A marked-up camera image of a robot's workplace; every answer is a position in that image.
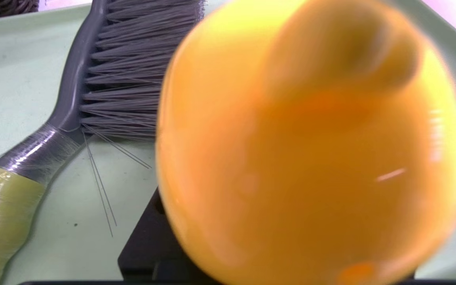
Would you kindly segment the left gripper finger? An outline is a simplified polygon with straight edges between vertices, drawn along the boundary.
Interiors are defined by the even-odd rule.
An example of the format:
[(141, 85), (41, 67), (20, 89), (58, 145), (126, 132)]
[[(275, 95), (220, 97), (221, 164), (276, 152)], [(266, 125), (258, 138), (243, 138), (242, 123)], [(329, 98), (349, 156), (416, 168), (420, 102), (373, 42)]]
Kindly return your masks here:
[(118, 258), (124, 281), (208, 281), (177, 241), (155, 190)]

